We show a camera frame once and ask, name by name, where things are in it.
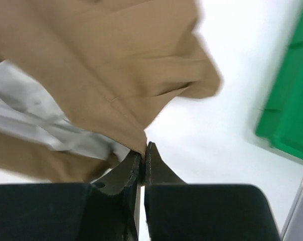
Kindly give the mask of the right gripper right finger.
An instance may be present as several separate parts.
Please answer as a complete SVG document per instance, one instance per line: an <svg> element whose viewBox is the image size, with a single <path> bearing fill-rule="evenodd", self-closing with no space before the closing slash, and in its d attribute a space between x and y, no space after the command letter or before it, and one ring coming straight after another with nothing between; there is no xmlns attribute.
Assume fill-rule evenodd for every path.
<svg viewBox="0 0 303 241"><path fill-rule="evenodd" d="M249 184L187 184L149 143L144 206L151 240L280 240L263 192Z"/></svg>

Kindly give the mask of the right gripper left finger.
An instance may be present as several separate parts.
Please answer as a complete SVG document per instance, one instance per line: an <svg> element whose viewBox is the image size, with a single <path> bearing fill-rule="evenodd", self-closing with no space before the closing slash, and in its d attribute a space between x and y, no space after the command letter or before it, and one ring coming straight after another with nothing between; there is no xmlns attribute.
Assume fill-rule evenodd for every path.
<svg viewBox="0 0 303 241"><path fill-rule="evenodd" d="M92 183L0 184L0 240L137 240L141 156Z"/></svg>

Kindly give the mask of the tan brown skirt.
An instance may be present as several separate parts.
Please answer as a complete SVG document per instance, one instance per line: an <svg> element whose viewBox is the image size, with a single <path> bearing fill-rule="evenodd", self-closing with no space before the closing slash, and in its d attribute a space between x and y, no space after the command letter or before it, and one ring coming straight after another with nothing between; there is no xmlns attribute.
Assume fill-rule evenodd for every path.
<svg viewBox="0 0 303 241"><path fill-rule="evenodd" d="M194 29L195 1L0 1L0 169L90 182L175 97L221 79Z"/></svg>

